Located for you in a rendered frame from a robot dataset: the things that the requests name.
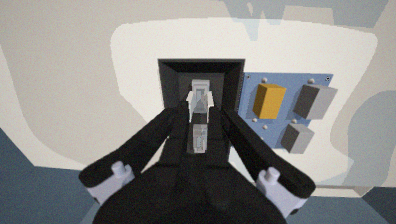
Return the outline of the yellow-orange block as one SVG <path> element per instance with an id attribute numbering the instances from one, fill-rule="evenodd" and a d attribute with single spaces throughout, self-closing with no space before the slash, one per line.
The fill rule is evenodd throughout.
<path id="1" fill-rule="evenodd" d="M 285 91 L 276 84 L 258 84 L 252 111 L 259 119 L 276 119 Z"/>

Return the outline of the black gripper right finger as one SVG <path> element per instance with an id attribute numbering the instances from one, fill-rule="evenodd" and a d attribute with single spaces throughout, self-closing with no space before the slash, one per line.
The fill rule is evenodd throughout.
<path id="1" fill-rule="evenodd" d="M 294 215 L 315 191 L 315 182 L 277 155 L 233 110 L 220 111 L 207 91 L 205 201 L 217 212 L 228 208 L 233 186 L 222 128 L 259 189 L 284 218 Z"/>

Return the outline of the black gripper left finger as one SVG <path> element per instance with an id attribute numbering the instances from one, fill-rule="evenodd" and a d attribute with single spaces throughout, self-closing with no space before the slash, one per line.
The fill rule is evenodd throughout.
<path id="1" fill-rule="evenodd" d="M 177 191 L 182 152 L 187 152 L 193 108 L 194 93 L 190 91 L 186 101 L 179 102 L 179 110 L 164 109 L 118 149 L 85 167 L 78 178 L 95 201 L 102 205 L 137 177 L 166 140 L 147 192 L 155 207 L 171 204 Z"/>

